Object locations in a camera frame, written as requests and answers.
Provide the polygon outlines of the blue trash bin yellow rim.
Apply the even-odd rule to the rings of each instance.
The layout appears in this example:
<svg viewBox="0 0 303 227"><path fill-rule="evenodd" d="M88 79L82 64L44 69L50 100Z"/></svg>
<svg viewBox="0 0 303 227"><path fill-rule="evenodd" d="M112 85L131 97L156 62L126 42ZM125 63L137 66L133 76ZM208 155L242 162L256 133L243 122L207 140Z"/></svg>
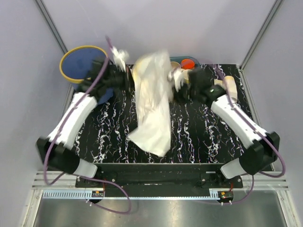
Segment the blue trash bin yellow rim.
<svg viewBox="0 0 303 227"><path fill-rule="evenodd" d="M79 46L62 57L59 70L76 92L85 93L99 75L107 57L106 51L100 47Z"/></svg>

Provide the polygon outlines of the cream translucent trash bag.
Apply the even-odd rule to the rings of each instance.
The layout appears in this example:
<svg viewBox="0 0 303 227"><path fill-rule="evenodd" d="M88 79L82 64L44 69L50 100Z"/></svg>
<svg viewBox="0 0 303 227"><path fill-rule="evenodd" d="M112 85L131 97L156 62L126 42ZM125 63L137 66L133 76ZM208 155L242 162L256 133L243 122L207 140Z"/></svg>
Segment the cream translucent trash bag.
<svg viewBox="0 0 303 227"><path fill-rule="evenodd" d="M170 70L169 53L164 50L142 56L133 68L137 128L128 139L158 157L166 155L171 143Z"/></svg>

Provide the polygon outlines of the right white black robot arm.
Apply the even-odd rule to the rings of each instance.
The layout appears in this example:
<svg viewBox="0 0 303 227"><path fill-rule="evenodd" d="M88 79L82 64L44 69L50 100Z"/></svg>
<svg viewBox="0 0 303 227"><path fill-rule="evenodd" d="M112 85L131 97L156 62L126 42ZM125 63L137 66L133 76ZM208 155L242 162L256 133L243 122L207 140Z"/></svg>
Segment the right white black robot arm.
<svg viewBox="0 0 303 227"><path fill-rule="evenodd" d="M228 76L220 67L215 66L214 71L220 77L221 84L211 82L202 68L189 72L174 68L169 72L168 79L173 81L176 97L183 101L197 100L205 104L234 131L244 145L244 154L222 165L215 175L216 184L223 188L236 176L254 176L257 173L264 175L264 168L282 158L278 152L279 135L276 132L268 133L251 120L232 97L233 83Z"/></svg>

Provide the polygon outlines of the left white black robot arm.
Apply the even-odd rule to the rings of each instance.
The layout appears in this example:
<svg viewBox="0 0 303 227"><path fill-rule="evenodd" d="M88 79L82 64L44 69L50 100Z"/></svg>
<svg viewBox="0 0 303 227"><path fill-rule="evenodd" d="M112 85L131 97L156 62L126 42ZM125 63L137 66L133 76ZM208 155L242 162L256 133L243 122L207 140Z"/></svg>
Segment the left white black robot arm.
<svg viewBox="0 0 303 227"><path fill-rule="evenodd" d="M118 54L113 61L106 57L92 62L88 77L78 85L59 124L46 138L40 137L36 142L44 172L51 167L66 174L84 176L91 187L102 183L98 167L76 155L73 145L86 118L109 88L133 90L134 81L126 58Z"/></svg>

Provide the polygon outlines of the roll of cream trash bags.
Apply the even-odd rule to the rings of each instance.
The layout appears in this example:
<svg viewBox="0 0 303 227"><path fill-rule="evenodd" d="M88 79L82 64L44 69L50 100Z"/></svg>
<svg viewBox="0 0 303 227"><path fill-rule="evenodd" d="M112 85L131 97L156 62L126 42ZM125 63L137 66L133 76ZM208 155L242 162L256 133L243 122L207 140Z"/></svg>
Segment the roll of cream trash bags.
<svg viewBox="0 0 303 227"><path fill-rule="evenodd" d="M223 78L223 80L215 79L214 84L215 85L220 85L225 90L227 90L233 101L235 101L235 102L238 101L238 92L237 92L237 86L236 86L234 77L225 76Z"/></svg>

